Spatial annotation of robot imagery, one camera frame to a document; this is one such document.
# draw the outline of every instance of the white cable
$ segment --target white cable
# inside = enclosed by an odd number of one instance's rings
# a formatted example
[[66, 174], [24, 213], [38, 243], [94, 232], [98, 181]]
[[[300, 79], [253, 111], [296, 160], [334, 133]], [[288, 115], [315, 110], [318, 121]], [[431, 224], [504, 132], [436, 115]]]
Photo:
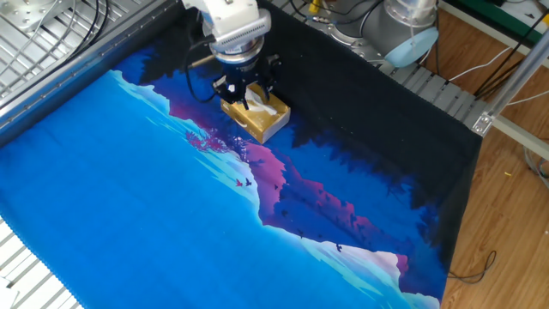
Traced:
[[510, 49], [511, 49], [510, 47], [505, 48], [505, 49], [502, 50], [496, 57], [494, 57], [494, 59], [490, 60], [489, 63], [487, 63], [487, 64], [482, 64], [482, 65], [477, 65], [477, 66], [475, 66], [474, 68], [471, 68], [471, 69], [469, 69], [469, 70], [466, 70], [465, 72], [463, 72], [463, 73], [461, 73], [461, 74], [459, 74], [459, 75], [457, 75], [457, 76], [454, 76], [454, 77], [450, 78], [448, 81], [449, 81], [449, 82], [452, 82], [452, 81], [454, 81], [456, 78], [461, 77], [461, 76], [464, 76], [464, 75], [466, 75], [467, 73], [469, 73], [469, 72], [472, 71], [472, 70], [484, 68], [484, 67], [486, 67], [486, 66], [492, 64], [494, 61], [496, 61], [496, 59], [498, 59], [499, 57], [501, 57], [501, 55], [505, 54], [505, 52], [508, 51], [508, 50], [510, 50]]
[[[6, 69], [17, 59], [17, 57], [19, 57], [19, 53], [21, 53], [25, 48], [27, 48], [27, 45], [30, 44], [32, 41], [33, 41], [33, 37], [36, 33], [38, 33], [38, 30], [39, 28], [41, 27], [40, 24], [43, 22], [44, 18], [50, 13], [51, 9], [53, 8], [53, 6], [50, 8], [50, 10], [48, 10], [48, 12], [46, 12], [46, 14], [42, 17], [42, 19], [40, 20], [39, 22], [39, 26], [36, 28], [36, 31], [34, 31], [34, 34], [33, 36], [31, 36], [31, 38], [27, 41], [27, 43], [15, 54], [16, 57], [12, 58], [12, 60], [9, 62], [9, 64], [3, 69], [2, 72], [0, 72], [0, 76], [3, 74], [3, 72], [6, 71]], [[70, 31], [72, 30], [72, 24], [74, 23], [75, 21], [75, 17], [76, 17], [76, 0], [73, 0], [73, 10], [72, 10], [72, 16], [70, 17], [70, 22], [69, 22], [69, 25], [67, 26], [67, 28], [65, 29], [65, 32], [61, 35], [61, 37], [57, 40], [57, 42], [51, 46], [51, 48], [45, 53], [45, 55], [40, 58], [34, 66], [32, 66], [31, 68], [34, 68], [37, 64], [40, 64], [42, 61], [44, 61], [46, 58], [48, 58], [50, 56], [50, 53], [53, 52], [58, 46], [59, 44], [61, 44], [63, 42], [63, 40], [67, 37], [67, 35], [70, 33]], [[12, 87], [15, 82], [17, 82], [17, 80], [11, 82], [10, 84], [6, 85], [4, 88], [1, 88], [0, 89], [0, 94], [2, 94], [4, 91], [6, 91], [6, 89]]]
[[514, 104], [519, 104], [519, 103], [522, 103], [522, 102], [526, 102], [527, 100], [533, 100], [533, 99], [539, 98], [540, 96], [543, 96], [543, 95], [546, 95], [546, 94], [549, 94], [549, 90], [547, 90], [547, 91], [545, 91], [544, 93], [541, 93], [541, 94], [536, 94], [535, 96], [529, 97], [527, 99], [518, 100], [516, 102], [511, 102], [508, 105], [514, 105]]
[[421, 61], [419, 61], [419, 64], [422, 64], [425, 60], [427, 60], [427, 57], [429, 57], [429, 54], [431, 53], [431, 48], [429, 48], [429, 51], [427, 51], [427, 53], [424, 55], [423, 59], [421, 59]]
[[31, 44], [31, 42], [33, 42], [34, 40], [34, 37], [36, 36], [36, 34], [38, 34], [38, 30], [40, 29], [40, 27], [42, 27], [42, 22], [44, 21], [45, 17], [48, 16], [51, 12], [51, 10], [58, 4], [60, 3], [61, 0], [56, 0], [52, 5], [51, 7], [48, 9], [47, 12], [45, 12], [44, 16], [42, 16], [42, 18], [40, 19], [40, 21], [38, 22], [38, 26], [36, 27], [36, 29], [34, 30], [34, 33], [33, 35], [31, 35], [31, 37], [28, 39], [28, 41], [23, 45], [22, 48], [20, 48], [16, 53], [15, 55], [11, 58], [11, 60], [8, 62], [8, 64], [6, 64], [6, 67], [3, 68], [2, 71], [0, 71], [0, 76], [2, 76], [2, 74], [11, 66], [11, 64], [13, 64], [13, 62], [21, 55], [21, 53]]

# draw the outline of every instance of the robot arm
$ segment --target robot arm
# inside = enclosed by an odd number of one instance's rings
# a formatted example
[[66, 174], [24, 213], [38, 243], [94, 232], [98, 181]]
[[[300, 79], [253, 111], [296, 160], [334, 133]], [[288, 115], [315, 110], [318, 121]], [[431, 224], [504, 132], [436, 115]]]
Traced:
[[271, 28], [270, 13], [259, 9], [256, 0], [183, 0], [186, 9], [202, 12], [202, 31], [213, 35], [211, 52], [223, 64], [224, 75], [214, 82], [215, 92], [229, 103], [242, 101], [247, 107], [246, 87], [258, 83], [268, 98], [274, 62], [260, 51]]

